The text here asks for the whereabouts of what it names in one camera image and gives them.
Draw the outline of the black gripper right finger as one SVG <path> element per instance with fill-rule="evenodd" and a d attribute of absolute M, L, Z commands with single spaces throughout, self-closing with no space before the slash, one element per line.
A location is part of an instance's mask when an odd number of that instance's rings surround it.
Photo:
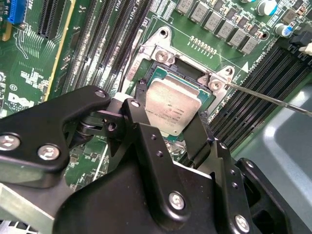
<path fill-rule="evenodd" d="M 214 225 L 220 234 L 300 234 L 302 220 L 249 159 L 234 160 L 199 113 L 185 129 L 188 158 L 213 180 Z"/>

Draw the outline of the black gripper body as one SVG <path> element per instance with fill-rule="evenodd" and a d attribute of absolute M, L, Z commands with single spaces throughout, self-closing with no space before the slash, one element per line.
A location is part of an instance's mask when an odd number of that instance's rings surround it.
<path fill-rule="evenodd" d="M 161 178 L 180 178 L 191 216 L 180 234 L 215 234 L 214 182 L 170 160 L 158 161 Z M 57 234 L 164 234 L 150 214 L 138 162 L 130 160 L 74 192 L 55 217 Z"/>

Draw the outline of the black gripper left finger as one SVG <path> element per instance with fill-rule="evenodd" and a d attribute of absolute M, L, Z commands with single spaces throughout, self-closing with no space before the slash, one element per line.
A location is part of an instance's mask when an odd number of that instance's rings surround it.
<path fill-rule="evenodd" d="M 158 128 L 150 125 L 144 104 L 127 98 L 109 111 L 109 95 L 89 85 L 2 118 L 2 182 L 50 188 L 69 163 L 69 152 L 94 135 L 118 146 L 110 164 L 135 157 L 154 219 L 188 219 L 191 206 Z"/>

